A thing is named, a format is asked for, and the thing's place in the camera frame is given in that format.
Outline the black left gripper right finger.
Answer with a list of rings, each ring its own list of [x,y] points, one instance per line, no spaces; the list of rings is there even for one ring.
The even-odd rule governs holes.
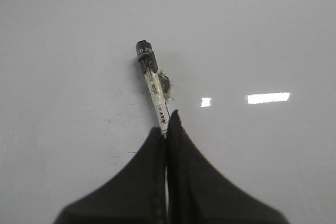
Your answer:
[[[167,130],[170,223],[288,223],[277,209],[223,176],[182,127],[178,111]]]

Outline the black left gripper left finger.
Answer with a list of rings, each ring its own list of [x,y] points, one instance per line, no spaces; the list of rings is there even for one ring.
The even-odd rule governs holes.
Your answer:
[[[55,223],[166,223],[166,141],[150,130],[133,159],[111,180],[67,205]]]

